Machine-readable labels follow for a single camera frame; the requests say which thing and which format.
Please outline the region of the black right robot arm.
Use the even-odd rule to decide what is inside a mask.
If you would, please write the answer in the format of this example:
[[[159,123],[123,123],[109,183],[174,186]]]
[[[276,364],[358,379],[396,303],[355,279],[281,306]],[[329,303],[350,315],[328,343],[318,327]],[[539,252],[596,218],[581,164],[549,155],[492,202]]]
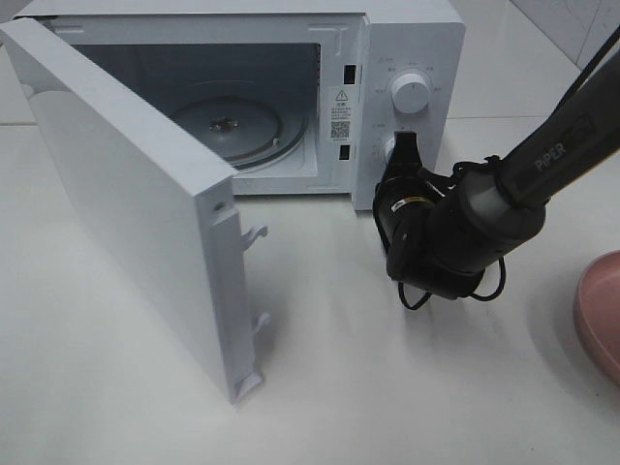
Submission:
[[[618,151],[618,42],[613,31],[544,123],[504,158],[458,162],[444,176],[423,166],[416,133],[395,133],[372,213],[405,308],[433,295],[497,298],[505,256],[542,230],[548,201]]]

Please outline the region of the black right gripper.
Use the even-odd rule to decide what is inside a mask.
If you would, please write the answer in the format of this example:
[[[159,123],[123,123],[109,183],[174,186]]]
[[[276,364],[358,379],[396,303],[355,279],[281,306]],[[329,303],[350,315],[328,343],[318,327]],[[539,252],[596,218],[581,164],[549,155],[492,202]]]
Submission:
[[[445,192],[445,179],[422,167],[417,133],[395,132],[388,166],[373,200],[373,216],[391,279],[446,278],[446,272],[430,256],[425,232],[428,215]]]

